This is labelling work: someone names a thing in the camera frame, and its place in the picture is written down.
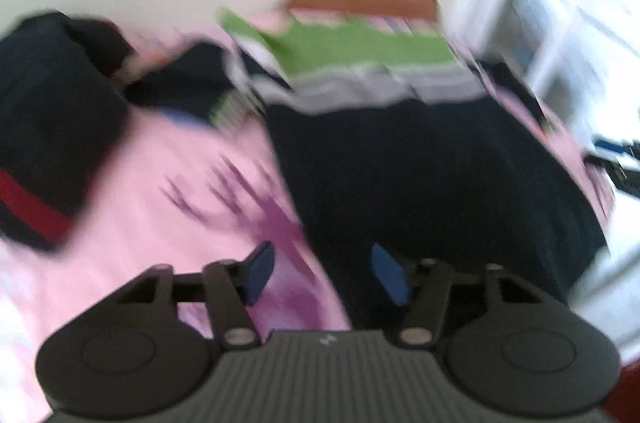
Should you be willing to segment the green navy striped sweater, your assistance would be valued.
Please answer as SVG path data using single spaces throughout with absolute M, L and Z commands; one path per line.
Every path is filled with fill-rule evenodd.
M 431 24 L 320 13 L 266 31 L 226 12 L 236 88 L 262 113 L 307 240 L 357 329 L 399 310 L 371 250 L 506 267 L 558 301 L 604 247 L 613 193 L 504 68 Z

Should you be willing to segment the dark clothes pile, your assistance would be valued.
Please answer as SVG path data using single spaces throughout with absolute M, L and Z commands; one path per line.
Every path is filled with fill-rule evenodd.
M 67 239 L 131 105 L 205 120 L 230 90 L 227 50 L 196 42 L 117 90 L 134 54 L 104 19 L 30 16 L 1 41 L 1 233 L 40 251 Z

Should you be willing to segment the pink floral bedsheet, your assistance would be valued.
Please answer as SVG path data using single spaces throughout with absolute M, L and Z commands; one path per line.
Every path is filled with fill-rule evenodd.
M 144 62 L 134 50 L 117 90 L 196 42 L 227 50 L 230 90 L 205 120 L 131 105 L 127 127 L 94 177 L 67 239 L 40 251 L 1 233 L 1 374 L 43 390 L 42 344 L 68 322 L 154 265 L 177 275 L 242 261 L 262 242 L 276 260 L 247 307 L 260 344 L 228 351 L 188 398 L 160 412 L 62 412 L 52 422 L 537 422 L 605 420 L 599 406 L 575 415 L 510 415 L 466 395 L 427 351 L 397 346 L 386 329 L 357 329 L 312 250 L 281 176 L 262 113 L 242 95 L 222 29 Z

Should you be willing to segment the white window frame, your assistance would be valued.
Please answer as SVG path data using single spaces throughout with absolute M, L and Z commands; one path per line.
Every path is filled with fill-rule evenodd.
M 639 135 L 639 0 L 459 0 L 450 30 L 582 140 Z

